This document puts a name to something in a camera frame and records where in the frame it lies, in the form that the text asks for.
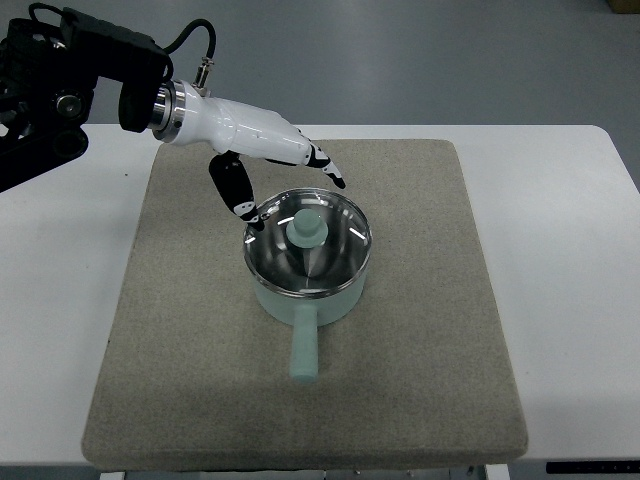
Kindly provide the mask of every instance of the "pot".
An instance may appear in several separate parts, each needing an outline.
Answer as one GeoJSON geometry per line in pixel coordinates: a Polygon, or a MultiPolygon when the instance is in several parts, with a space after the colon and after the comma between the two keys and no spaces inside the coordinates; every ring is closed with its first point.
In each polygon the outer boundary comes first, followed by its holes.
{"type": "Polygon", "coordinates": [[[264,230],[248,226],[244,258],[262,307],[293,327],[289,375],[318,378],[318,327],[356,305],[371,255],[371,229],[351,200],[317,188],[288,190],[258,207],[264,230]]]}

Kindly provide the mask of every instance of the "lid knob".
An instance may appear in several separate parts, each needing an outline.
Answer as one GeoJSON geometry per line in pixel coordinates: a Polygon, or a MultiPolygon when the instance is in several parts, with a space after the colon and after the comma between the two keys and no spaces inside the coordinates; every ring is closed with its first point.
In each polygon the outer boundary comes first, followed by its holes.
{"type": "Polygon", "coordinates": [[[296,247],[313,248],[327,239],[329,228],[315,210],[304,208],[287,225],[287,238],[296,247]]]}

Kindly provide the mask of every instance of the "pot handle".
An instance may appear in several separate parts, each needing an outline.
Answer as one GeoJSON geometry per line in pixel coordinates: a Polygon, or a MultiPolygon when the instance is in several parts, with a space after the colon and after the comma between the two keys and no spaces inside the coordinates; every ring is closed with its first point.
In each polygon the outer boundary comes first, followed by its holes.
{"type": "Polygon", "coordinates": [[[318,379],[318,309],[314,305],[294,308],[289,376],[304,384],[318,379]]]}

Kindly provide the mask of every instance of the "robotic hand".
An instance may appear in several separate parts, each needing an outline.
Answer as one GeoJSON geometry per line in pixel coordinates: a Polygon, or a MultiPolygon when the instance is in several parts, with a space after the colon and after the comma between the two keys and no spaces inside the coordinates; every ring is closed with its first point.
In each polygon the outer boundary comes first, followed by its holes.
{"type": "Polygon", "coordinates": [[[120,126],[153,130],[173,145],[206,141],[219,155],[209,172],[227,207],[261,230],[251,182],[239,155],[284,165],[322,169],[344,188],[335,164],[300,130],[275,112],[209,95],[205,87],[216,36],[206,20],[191,22],[168,47],[151,37],[70,8],[42,3],[28,19],[12,19],[0,43],[0,192],[80,157],[88,138],[80,126],[89,116],[100,76],[122,82],[120,126]],[[61,17],[60,27],[40,22],[36,10],[61,17]],[[196,80],[171,80],[169,54],[202,26],[209,46],[196,80]]]}
{"type": "Polygon", "coordinates": [[[239,154],[322,169],[337,187],[345,187],[331,159],[276,112],[202,97],[196,88],[182,81],[161,87],[149,128],[163,142],[188,145],[204,141],[220,152],[211,161],[209,173],[227,207],[257,230],[262,230],[262,220],[239,154]]]}

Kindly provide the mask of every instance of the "pot lid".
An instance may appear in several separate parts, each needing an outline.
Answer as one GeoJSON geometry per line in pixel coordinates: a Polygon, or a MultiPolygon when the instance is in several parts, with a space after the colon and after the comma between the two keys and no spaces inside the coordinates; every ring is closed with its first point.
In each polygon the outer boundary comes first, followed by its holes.
{"type": "Polygon", "coordinates": [[[322,298],[364,272],[371,229],[351,200],[329,190],[298,188],[263,202],[264,230],[244,233],[247,266],[264,286],[298,298],[322,298]]]}

